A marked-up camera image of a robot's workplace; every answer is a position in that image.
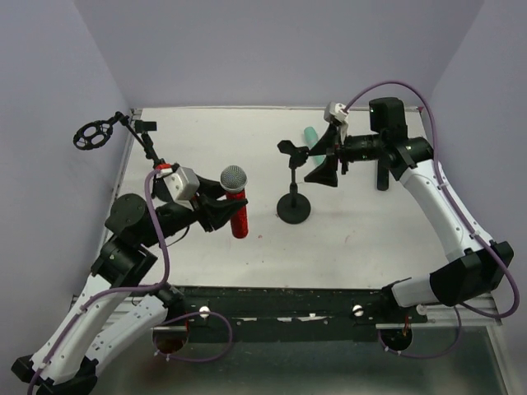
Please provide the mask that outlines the mint green microphone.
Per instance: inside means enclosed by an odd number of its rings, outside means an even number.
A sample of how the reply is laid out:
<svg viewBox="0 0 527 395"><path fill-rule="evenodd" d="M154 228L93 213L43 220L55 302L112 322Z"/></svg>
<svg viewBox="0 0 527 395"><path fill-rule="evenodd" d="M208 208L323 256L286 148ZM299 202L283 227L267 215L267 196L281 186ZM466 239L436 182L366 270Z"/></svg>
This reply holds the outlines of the mint green microphone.
<svg viewBox="0 0 527 395"><path fill-rule="evenodd" d="M303 132L304 142L311 149L319 141L318 133L313 127L307 127ZM321 165L324 161L325 156L312 156L313 163L315 167Z"/></svg>

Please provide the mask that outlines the red glitter microphone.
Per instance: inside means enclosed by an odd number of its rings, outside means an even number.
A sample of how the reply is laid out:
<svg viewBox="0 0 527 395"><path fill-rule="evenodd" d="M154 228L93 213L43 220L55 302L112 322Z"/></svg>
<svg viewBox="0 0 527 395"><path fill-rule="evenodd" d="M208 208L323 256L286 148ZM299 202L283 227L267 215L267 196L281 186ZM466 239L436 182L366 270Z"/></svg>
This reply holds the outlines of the red glitter microphone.
<svg viewBox="0 0 527 395"><path fill-rule="evenodd" d="M226 198L240 204L240 209L231 218L231 232L237 239L243 239L249 233L245 196L247 182L245 171L238 165L227 166L220 175L220 185L226 193Z"/></svg>

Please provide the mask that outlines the short black round-base mic stand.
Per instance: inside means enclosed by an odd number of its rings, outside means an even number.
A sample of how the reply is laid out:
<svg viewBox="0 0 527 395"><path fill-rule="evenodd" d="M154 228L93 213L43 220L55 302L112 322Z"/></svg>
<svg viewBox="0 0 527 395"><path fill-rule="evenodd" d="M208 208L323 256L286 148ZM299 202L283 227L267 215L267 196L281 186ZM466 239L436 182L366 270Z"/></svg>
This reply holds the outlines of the short black round-base mic stand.
<svg viewBox="0 0 527 395"><path fill-rule="evenodd" d="M289 193L283 195L277 202L277 215L287 224L298 225L304 222L311 212L310 201L298 192L296 182L296 170L307 162L309 148L295 146L290 140L280 141L277 148L282 154L289 155L288 167L291 171Z"/></svg>

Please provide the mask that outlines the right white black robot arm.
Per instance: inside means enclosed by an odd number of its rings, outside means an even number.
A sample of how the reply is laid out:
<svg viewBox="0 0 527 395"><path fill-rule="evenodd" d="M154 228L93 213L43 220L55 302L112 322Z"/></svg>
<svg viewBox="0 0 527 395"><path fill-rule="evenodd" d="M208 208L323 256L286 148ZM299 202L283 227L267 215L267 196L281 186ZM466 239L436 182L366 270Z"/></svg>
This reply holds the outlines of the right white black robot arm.
<svg viewBox="0 0 527 395"><path fill-rule="evenodd" d="M344 105L331 102L324 111L328 128L310 149L324 156L306 177L307 183L337 187L349 164L373 160L413 196L441 242L448 263L427 276L396 281L385 287L389 304L456 306L495 290L514 256L510 244L497 242L469 213L433 160L424 137L410 137L403 102L395 97L371 100L370 133L350 136Z"/></svg>

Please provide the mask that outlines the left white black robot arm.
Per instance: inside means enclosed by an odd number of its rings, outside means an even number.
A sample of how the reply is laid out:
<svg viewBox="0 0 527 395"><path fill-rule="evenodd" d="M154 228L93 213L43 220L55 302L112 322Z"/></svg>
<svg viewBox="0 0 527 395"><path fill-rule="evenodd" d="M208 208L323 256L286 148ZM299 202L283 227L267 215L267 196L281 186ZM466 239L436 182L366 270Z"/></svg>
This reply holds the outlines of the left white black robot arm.
<svg viewBox="0 0 527 395"><path fill-rule="evenodd" d="M159 207L148 193L157 183L170 196ZM88 394L108 363L140 335L167 318L185 316L184 297L168 282L166 238L194 223L207 232L219 230L248 203L195 174L153 170L144 189L144 195L127 193L114 201L105 222L112 235L77 301L37 352L13 363L29 394Z"/></svg>

